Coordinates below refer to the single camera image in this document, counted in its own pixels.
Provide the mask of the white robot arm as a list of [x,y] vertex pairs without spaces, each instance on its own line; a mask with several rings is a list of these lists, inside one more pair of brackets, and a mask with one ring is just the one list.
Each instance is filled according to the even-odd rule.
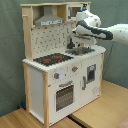
[[76,14],[76,21],[75,31],[81,36],[91,36],[128,45],[128,24],[116,24],[101,28],[100,18],[87,9]]

